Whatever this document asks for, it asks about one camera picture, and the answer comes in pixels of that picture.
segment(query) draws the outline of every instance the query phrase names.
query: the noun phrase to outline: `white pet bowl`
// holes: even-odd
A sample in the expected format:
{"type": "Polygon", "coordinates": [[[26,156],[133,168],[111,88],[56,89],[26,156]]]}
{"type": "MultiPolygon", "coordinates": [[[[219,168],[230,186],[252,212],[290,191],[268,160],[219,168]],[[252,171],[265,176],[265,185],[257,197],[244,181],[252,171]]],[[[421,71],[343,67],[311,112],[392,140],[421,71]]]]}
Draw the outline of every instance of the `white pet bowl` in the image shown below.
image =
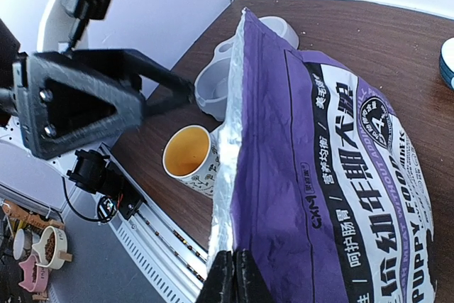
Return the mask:
{"type": "MultiPolygon", "coordinates": [[[[297,49],[298,35],[294,29],[282,18],[268,16],[260,18],[268,28],[279,37],[284,38],[297,49]]],[[[232,55],[234,37],[219,43],[214,48],[211,62],[200,72],[196,78],[196,102],[200,110],[212,115],[217,121],[224,121],[227,109],[228,72],[232,55]]]]}
{"type": "Polygon", "coordinates": [[[32,248],[38,254],[39,266],[43,268],[58,270],[63,266],[63,264],[65,264],[65,260],[60,258],[60,252],[66,253],[68,249],[68,240],[63,230],[60,230],[59,228],[55,228],[53,226],[48,226],[45,228],[40,241],[36,244],[33,244],[32,248]],[[48,243],[48,239],[53,234],[55,234],[54,254],[50,262],[48,262],[45,257],[45,246],[48,243]]]}
{"type": "Polygon", "coordinates": [[[40,237],[29,230],[20,228],[14,236],[13,256],[16,260],[25,260],[31,253],[31,244],[37,243],[40,237]]]}

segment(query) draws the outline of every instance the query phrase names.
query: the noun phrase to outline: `black metal bracket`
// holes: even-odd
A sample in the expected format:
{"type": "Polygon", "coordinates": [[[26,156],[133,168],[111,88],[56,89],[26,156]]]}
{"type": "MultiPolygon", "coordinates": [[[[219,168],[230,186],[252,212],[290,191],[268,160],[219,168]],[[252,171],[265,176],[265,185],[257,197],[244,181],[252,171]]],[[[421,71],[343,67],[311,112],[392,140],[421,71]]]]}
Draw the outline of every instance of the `black metal bracket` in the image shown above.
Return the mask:
{"type": "Polygon", "coordinates": [[[46,160],[194,101],[189,80],[137,50],[23,55],[13,63],[13,75],[24,146],[46,160]],[[172,95],[147,104],[139,75],[172,95]]]}

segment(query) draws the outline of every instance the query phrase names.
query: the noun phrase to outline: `black clamp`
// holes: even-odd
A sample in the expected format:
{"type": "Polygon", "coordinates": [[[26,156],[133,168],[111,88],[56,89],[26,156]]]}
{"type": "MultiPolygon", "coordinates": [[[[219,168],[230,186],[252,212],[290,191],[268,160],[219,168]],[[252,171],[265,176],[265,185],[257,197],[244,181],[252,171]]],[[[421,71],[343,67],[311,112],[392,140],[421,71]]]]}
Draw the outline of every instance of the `black clamp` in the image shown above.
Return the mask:
{"type": "Polygon", "coordinates": [[[67,171],[68,179],[84,191],[104,194],[107,198],[118,198],[117,209],[128,220],[136,213],[145,198],[125,178],[118,166],[109,161],[109,156],[95,150],[76,150],[77,162],[73,170],[67,171]]]}
{"type": "Polygon", "coordinates": [[[189,80],[137,50],[34,53],[13,63],[13,75],[23,144],[46,160],[194,101],[189,80]],[[172,94],[147,102],[139,75],[172,94]]]}
{"type": "Polygon", "coordinates": [[[221,251],[196,303],[275,303],[250,251],[221,251]]]}

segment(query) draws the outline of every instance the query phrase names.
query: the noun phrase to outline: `purple bag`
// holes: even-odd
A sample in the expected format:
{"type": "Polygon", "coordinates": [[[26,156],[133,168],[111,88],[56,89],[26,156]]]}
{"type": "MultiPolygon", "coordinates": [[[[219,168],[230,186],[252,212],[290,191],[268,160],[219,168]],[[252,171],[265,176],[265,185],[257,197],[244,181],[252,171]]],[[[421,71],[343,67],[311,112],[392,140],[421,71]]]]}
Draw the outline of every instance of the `purple bag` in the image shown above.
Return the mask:
{"type": "Polygon", "coordinates": [[[431,204],[386,98],[249,10],[229,77],[210,254],[251,250],[276,302],[433,302],[431,204]]]}

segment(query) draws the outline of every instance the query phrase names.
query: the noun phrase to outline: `logo emblem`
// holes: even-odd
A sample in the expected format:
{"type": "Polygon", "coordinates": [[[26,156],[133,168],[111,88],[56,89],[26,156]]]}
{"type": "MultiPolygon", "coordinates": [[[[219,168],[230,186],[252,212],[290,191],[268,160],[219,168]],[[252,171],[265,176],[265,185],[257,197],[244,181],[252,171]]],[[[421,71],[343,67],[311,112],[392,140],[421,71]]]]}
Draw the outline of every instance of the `logo emblem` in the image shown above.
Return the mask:
{"type": "Polygon", "coordinates": [[[361,126],[377,144],[390,149],[392,124],[388,108],[378,97],[370,97],[361,106],[361,126]]]}

